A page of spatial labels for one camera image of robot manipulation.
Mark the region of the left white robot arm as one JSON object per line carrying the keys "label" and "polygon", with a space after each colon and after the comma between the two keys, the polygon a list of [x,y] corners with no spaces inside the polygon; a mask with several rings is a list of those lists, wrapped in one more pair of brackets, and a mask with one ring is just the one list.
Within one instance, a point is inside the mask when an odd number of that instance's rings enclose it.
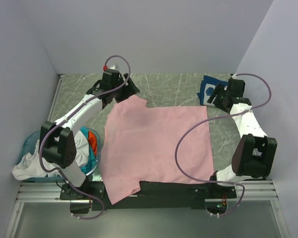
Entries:
{"label": "left white robot arm", "polygon": [[89,195],[85,184],[87,176],[81,171],[76,157],[75,135],[95,114],[101,112],[113,100],[117,103],[139,93],[130,74],[105,68],[102,78],[87,90],[83,99],[67,114],[55,122],[46,121],[41,126],[39,162],[53,164],[54,169],[72,185],[72,194],[77,199]]}

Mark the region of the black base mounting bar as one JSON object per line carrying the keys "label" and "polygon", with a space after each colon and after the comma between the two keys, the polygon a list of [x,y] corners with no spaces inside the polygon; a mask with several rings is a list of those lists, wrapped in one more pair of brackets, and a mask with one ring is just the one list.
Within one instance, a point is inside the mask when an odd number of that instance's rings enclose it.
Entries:
{"label": "black base mounting bar", "polygon": [[84,188],[104,203],[104,209],[145,209],[145,208],[191,208],[206,209],[208,199],[223,201],[237,198],[235,188],[217,184],[180,184],[140,182],[141,190],[129,195],[114,205],[101,181],[89,182]]}

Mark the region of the folded blue printed t shirt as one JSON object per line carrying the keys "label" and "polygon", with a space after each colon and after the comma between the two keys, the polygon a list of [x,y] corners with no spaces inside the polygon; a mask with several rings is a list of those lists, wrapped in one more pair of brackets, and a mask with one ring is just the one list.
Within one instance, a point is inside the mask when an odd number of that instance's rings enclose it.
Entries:
{"label": "folded blue printed t shirt", "polygon": [[208,75],[204,75],[203,80],[200,85],[200,92],[197,93],[200,105],[215,107],[215,105],[213,103],[211,103],[211,104],[208,103],[208,99],[210,98],[215,87],[218,84],[227,86],[228,80],[220,80],[220,79],[208,76]]}

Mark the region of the teal t shirt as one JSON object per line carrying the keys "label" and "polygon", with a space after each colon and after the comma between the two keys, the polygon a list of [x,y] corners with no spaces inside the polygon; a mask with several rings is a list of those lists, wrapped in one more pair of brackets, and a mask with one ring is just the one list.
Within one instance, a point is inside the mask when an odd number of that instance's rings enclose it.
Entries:
{"label": "teal t shirt", "polygon": [[[85,137],[86,139],[88,139],[88,132],[89,132],[89,131],[93,132],[92,130],[90,130],[90,129],[86,128],[86,127],[82,127],[82,128],[80,129],[80,131],[82,132],[82,134],[84,135],[84,137]],[[85,174],[91,172],[92,169],[97,165],[98,160],[97,160],[96,156],[97,156],[97,154],[94,155],[94,153],[93,153],[93,151],[92,151],[92,148],[90,147],[90,145],[89,145],[89,143],[88,143],[88,161],[87,161],[87,164],[81,168],[81,170],[82,170]]]}

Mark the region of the pink t shirt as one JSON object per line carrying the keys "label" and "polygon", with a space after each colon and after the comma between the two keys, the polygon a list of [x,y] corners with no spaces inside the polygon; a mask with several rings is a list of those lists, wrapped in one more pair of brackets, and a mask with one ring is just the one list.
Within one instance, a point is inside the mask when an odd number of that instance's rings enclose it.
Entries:
{"label": "pink t shirt", "polygon": [[112,204],[140,191],[141,181],[195,183],[214,172],[205,106],[148,108],[138,96],[107,117],[100,171]]}

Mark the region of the white t shirt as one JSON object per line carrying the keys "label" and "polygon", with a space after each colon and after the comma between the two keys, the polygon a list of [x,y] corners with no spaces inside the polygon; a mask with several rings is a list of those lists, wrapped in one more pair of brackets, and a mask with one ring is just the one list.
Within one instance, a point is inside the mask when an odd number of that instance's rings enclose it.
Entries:
{"label": "white t shirt", "polygon": [[[81,170],[86,173],[86,166],[89,162],[89,143],[84,134],[79,131],[75,137],[76,157],[75,161]],[[16,180],[26,180],[35,178],[59,177],[58,171],[46,173],[39,163],[39,139],[36,140],[34,152],[26,153],[21,161],[14,166],[12,174]]]}

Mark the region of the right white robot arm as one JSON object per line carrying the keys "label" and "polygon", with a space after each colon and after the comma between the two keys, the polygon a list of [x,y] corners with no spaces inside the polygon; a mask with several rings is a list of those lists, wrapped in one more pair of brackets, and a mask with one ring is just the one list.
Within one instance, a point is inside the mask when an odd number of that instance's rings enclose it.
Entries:
{"label": "right white robot arm", "polygon": [[208,185],[208,192],[214,198],[225,193],[225,186],[267,177],[273,165],[277,141],[269,137],[259,125],[253,112],[254,107],[243,96],[244,89],[243,80],[231,77],[227,86],[218,84],[208,99],[209,104],[214,104],[232,117],[240,135],[231,165],[215,172],[216,181]]}

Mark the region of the blue plastic laundry basket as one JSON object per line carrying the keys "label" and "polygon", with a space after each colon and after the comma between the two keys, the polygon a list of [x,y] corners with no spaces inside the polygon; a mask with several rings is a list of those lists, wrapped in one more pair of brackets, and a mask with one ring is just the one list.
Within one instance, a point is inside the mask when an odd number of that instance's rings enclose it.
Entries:
{"label": "blue plastic laundry basket", "polygon": [[[97,138],[98,138],[98,142],[100,142],[100,145],[98,145],[98,152],[97,152],[97,160],[99,162],[100,158],[101,158],[101,149],[102,149],[102,144],[101,144],[101,141],[100,141],[100,137],[99,135],[97,135]],[[28,152],[31,152],[33,153],[34,152],[34,149],[35,149],[35,144],[36,144],[36,140],[40,140],[40,131],[36,131],[34,133],[32,133],[24,142],[23,144],[23,147],[22,147],[22,152],[20,153],[20,156],[19,156],[19,162],[21,161],[22,157],[28,153]],[[98,163],[97,165],[92,169],[91,172],[87,173],[86,175],[87,176],[90,176],[92,175],[95,171],[97,171],[97,167],[98,167]],[[64,178],[60,175],[59,177],[52,177],[52,178],[29,178],[29,179],[26,179],[24,181],[31,181],[31,182],[48,182],[48,181],[61,181],[61,180],[64,180]]]}

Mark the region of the orange t shirt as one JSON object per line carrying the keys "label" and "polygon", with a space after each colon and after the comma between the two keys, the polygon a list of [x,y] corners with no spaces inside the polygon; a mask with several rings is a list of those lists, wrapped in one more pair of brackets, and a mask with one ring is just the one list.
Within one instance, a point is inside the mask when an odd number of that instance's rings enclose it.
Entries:
{"label": "orange t shirt", "polygon": [[95,134],[91,131],[88,132],[88,143],[90,145],[90,147],[92,148],[92,151],[94,153],[94,155],[97,154],[97,137],[95,136]]}

